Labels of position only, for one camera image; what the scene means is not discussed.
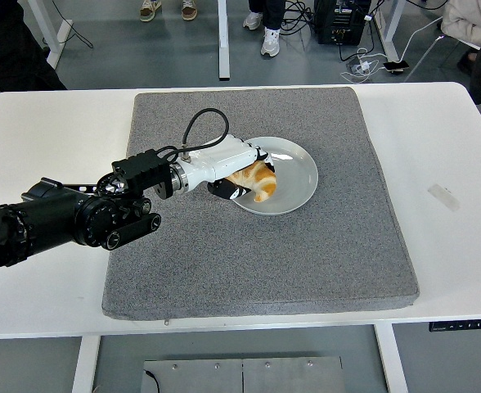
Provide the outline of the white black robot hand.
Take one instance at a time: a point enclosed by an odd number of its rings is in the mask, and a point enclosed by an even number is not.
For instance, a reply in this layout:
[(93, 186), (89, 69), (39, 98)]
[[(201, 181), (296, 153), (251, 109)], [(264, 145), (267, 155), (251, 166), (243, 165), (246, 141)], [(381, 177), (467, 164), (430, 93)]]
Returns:
[(231, 135), (214, 147), (178, 158), (173, 170), (178, 193), (207, 183), (209, 192), (222, 199), (233, 200), (252, 192), (254, 202), (260, 203), (272, 197), (277, 187), (271, 155), (254, 143)]

